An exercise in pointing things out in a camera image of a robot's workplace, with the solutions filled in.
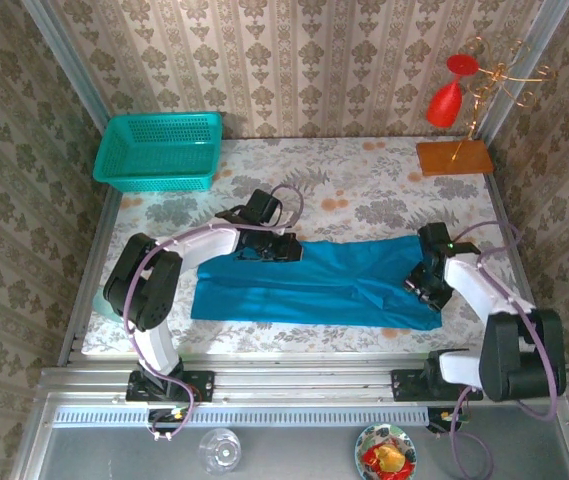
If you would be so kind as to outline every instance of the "clear glass cup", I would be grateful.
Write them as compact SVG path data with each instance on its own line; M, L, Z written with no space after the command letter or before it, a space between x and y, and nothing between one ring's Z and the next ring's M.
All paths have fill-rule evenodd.
M240 461L240 441L227 428L211 430L202 438L198 455L204 469L211 475L224 475Z

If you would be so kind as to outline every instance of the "teal plastic basket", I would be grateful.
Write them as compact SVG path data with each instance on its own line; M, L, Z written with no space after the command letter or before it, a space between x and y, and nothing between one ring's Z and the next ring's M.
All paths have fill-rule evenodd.
M108 122L93 178L121 192L208 190L221 143L219 113L120 115Z

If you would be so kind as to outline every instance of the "blue cloth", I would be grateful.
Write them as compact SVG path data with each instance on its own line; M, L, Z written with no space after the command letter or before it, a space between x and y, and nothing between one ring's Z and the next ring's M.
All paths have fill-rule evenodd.
M417 236L302 242L299 262L216 257L200 265L191 317L431 330L442 326L402 284L422 252Z

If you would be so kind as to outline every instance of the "purple cable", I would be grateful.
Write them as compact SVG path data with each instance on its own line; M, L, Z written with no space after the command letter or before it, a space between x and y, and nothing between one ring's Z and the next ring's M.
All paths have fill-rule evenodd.
M184 389L184 391L186 391L186 393L188 394L188 410L186 412L186 416L182 420L182 423L180 423L180 425L177 428L175 428L175 430L173 430L172 432L170 432L169 434L166 435L166 438L169 440L172 438L172 436L179 433L182 430L182 428L184 428L184 426L191 419L191 416L193 414L193 406L195 405L195 397L193 396L193 391L191 390L191 388L186 383L184 383L180 379L169 377L168 375L164 375L163 373L160 373L155 368L153 368L148 363L148 360L146 360L146 358L144 357L144 354L142 353L139 345L137 344L137 340L135 339L135 335L134 335L135 327L129 325L129 322L128 322L128 315L129 315L129 311L131 308L131 302L133 300L133 292L135 292L135 287L137 287L137 284L140 280L140 277L142 276L142 272L144 271L144 268L146 267L148 262L150 262L151 258L153 258L155 255L157 255L157 253L160 250L162 250L162 249L164 249L164 248L166 248L169 245L172 245L174 243L188 240L190 237L197 235L200 232L203 232L206 230L219 230L219 229L229 229L229 228L235 229L235 230L257 230L257 231L262 231L262 232L269 232L269 231L273 232L273 231L280 231L284 228L290 228L290 227L294 226L295 223L297 223L297 221L299 220L300 216L302 215L302 211L304 210L304 197L302 196L302 193L293 185L281 184L281 185L278 185L277 187L275 187L272 192L275 192L276 190L278 190L280 188L288 188L290 190L293 190L300 198L300 206L299 206L297 212L295 212L291 216L290 220L287 223L285 223L284 225L275 225L275 226L270 226L270 227L262 227L262 226L258 226L258 225L232 224L232 223L213 223L213 224L202 225L200 227L194 228L193 230L189 230L188 232L182 233L180 235L176 235L175 237L173 237L169 240L166 240L165 242L162 242L161 244L159 244L155 248L153 248L142 259L139 266L137 267L137 270L135 270L135 274L133 275L133 278L131 279L131 285L128 288L128 292L126 293L126 300L124 301L124 309L122 311L122 322L124 323L124 330L126 331L126 334L128 335L128 338L131 342L131 345L133 346L133 350L135 350L135 353L137 353L137 356L140 359L140 363L142 364L142 367L146 368L149 372L151 372L157 378L161 378L162 380L165 380L167 382L171 382L171 383L178 385L179 387ZM155 429L155 425L152 426L151 432L154 435L157 433L157 430Z
M486 269L484 268L484 264L482 262L489 255L493 255L493 254L498 253L498 252L503 252L503 251L507 250L509 247L517 245L522 238L520 231L511 223L498 222L495 220L491 220L491 221L486 221L486 222L480 222L480 223L477 223L477 224L472 225L471 227L467 228L462 233L460 233L457 237L455 237L455 239L453 240L453 243L457 242L461 237L463 237L464 235L466 235L470 231L472 231L476 228L479 228L479 227L483 227L485 225L506 226L506 227L510 228L515 233L515 241L511 245L504 246L504 247L490 248L490 249L482 252L477 259L477 268L478 268L479 272L482 274L482 276L486 279L486 281L488 283L490 283L491 286L494 287L500 293L500 295L502 295L509 302L509 304L511 304L513 306L513 308L515 308L515 310L517 311L519 316L522 318L522 322L524 322L524 325L526 326L526 329L528 330L529 334L531 335L531 338L533 339L533 343L534 343L535 347L537 348L537 352L538 352L540 359L542 361L542 365L544 366L544 371L546 373L546 378L548 380L548 389L549 389L549 396L551 397L551 405L549 407L548 412L545 415L542 415L542 414L536 412L535 410L533 410L531 407L524 404L520 400L518 400L517 403L519 404L520 408L524 411L524 413L530 415L531 417L536 418L538 420L542 420L542 421L551 421L557 415L557 384L555 382L555 375L553 374L553 368L551 366L551 361L548 357L548 353L546 352L546 349L544 348L544 345L542 343L541 338L539 337L539 335L537 334L537 331L535 330L535 326L528 319L528 316L526 315L526 312L524 312L524 309L520 306L519 303L517 303L508 294L508 292L502 287L502 285L500 285L497 281L495 281L495 279L486 271ZM460 469L460 472L462 472L462 475L464 476L465 479L472 480L471 477L466 472L466 470L464 470L464 467L462 467L462 462L460 461L459 455L457 453L457 444L455 442L455 439L456 439L457 435L461 435L461 436L468 437L468 438L476 441L482 447L482 449L484 449L484 451L486 452L486 456L488 458L489 471L483 479L483 480L488 480L489 478L491 478L491 476L493 475L493 471L494 471L493 456L491 455L491 452L488 449L488 446L479 437L476 437L475 435L472 435L469 433L461 433L461 432L458 433L455 431L455 425L457 424L457 419L459 416L459 410L460 410L460 408L464 402L464 399L471 392L472 389L473 388L469 386L469 387L466 387L462 391L462 394L460 395L459 399L457 400L457 404L455 405L455 409L453 410L453 416L451 417L451 432L450 432L451 448L453 450L453 458L455 460L455 463L457 463L457 466Z

